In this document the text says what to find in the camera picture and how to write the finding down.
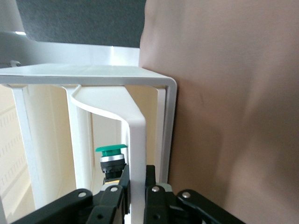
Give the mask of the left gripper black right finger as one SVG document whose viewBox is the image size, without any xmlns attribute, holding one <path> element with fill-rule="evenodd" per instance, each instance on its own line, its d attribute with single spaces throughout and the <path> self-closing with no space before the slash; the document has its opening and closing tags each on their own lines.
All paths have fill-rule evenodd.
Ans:
<svg viewBox="0 0 299 224">
<path fill-rule="evenodd" d="M 144 224 L 245 224 L 200 193 L 157 183 L 155 166 L 146 167 Z"/>
</svg>

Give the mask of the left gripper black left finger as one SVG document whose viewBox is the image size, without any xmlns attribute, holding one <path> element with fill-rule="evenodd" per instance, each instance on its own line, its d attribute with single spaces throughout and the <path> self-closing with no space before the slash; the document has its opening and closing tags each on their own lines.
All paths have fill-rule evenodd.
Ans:
<svg viewBox="0 0 299 224">
<path fill-rule="evenodd" d="M 124 224 L 129 207 L 129 165 L 120 181 L 93 195 L 77 189 L 11 224 Z"/>
</svg>

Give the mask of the green push button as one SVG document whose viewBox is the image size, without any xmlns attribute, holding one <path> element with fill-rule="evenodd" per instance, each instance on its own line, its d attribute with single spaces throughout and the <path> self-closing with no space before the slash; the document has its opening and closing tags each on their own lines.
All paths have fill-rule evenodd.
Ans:
<svg viewBox="0 0 299 224">
<path fill-rule="evenodd" d="M 125 155 L 121 149 L 127 148 L 124 144 L 110 145 L 98 147 L 95 149 L 96 153 L 101 153 L 100 167 L 102 173 L 105 175 L 103 184 L 107 182 L 118 180 L 127 165 L 125 162 Z"/>
</svg>

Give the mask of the white drawer cabinet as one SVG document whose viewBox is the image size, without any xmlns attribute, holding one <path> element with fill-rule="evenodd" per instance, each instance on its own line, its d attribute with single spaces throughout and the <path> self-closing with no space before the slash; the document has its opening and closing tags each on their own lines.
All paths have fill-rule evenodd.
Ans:
<svg viewBox="0 0 299 224">
<path fill-rule="evenodd" d="M 163 171 L 158 173 L 156 170 L 156 173 L 160 181 L 167 180 L 177 95 L 177 84 L 174 79 L 135 66 L 48 63 L 0 69 L 0 84 L 10 87 L 13 91 L 22 139 L 24 129 L 27 128 L 23 94 L 28 85 L 49 84 L 91 87 L 132 85 L 165 88 L 163 152 L 160 162 Z"/>
</svg>

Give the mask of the brown table cover mat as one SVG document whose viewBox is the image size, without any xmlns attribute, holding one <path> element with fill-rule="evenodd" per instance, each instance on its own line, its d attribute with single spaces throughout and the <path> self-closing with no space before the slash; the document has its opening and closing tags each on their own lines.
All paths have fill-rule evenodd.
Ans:
<svg viewBox="0 0 299 224">
<path fill-rule="evenodd" d="M 299 224 L 299 0 L 147 0 L 139 64 L 178 84 L 174 192 Z"/>
</svg>

